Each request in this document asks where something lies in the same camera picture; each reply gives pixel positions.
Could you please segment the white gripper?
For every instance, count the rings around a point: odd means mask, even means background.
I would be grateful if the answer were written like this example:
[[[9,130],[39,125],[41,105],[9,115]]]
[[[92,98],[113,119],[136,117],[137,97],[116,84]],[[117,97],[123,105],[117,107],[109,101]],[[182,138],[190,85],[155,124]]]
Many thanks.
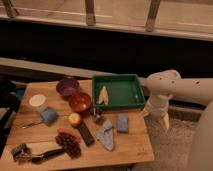
[[[151,94],[146,102],[145,108],[142,111],[144,117],[151,114],[156,118],[160,118],[160,124],[165,130],[170,127],[168,107],[171,95]]]

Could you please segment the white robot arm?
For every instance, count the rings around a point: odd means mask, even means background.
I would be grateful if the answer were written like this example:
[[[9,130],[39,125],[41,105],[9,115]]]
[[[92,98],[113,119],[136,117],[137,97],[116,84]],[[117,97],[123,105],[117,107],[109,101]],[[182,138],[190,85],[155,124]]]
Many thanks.
[[[143,114],[169,128],[169,100],[173,97],[205,106],[193,137],[186,171],[213,171],[213,78],[182,78],[176,70],[149,75],[143,85],[150,96]]]

